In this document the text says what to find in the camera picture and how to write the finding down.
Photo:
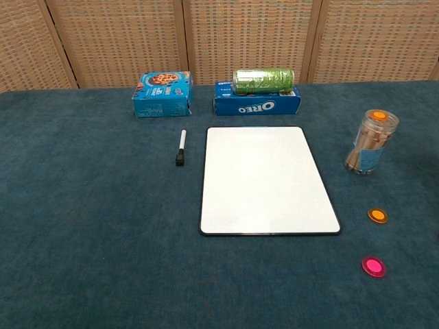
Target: snack box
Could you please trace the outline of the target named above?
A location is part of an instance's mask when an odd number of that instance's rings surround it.
[[[192,84],[189,71],[144,73],[132,96],[136,117],[190,115]]]
[[[216,115],[296,114],[300,105],[297,88],[289,93],[236,95],[231,82],[215,83]]]

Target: pink translucent disc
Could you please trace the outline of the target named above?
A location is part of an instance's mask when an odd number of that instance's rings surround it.
[[[364,271],[374,278],[381,278],[385,275],[385,265],[377,257],[365,257],[361,262]]]
[[[366,262],[366,266],[368,267],[369,270],[373,271],[373,272],[380,272],[383,267],[381,266],[380,263],[378,263],[376,260],[370,259]]]

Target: woven wicker screen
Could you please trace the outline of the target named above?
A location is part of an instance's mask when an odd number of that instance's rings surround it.
[[[81,88],[187,70],[181,0],[48,0]]]
[[[0,92],[76,88],[41,1],[0,1]]]
[[[324,0],[307,81],[425,80],[438,56],[438,0]]]
[[[184,4],[189,67],[196,84],[230,81],[233,69],[258,67],[290,67],[299,81],[312,0]]]

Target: whiteboard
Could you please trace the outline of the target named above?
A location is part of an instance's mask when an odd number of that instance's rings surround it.
[[[200,231],[337,234],[340,224],[299,127],[210,127]]]

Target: green can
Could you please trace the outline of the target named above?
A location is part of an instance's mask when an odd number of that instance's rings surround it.
[[[293,90],[291,69],[255,69],[233,71],[233,91],[238,95],[253,93],[289,93]]]

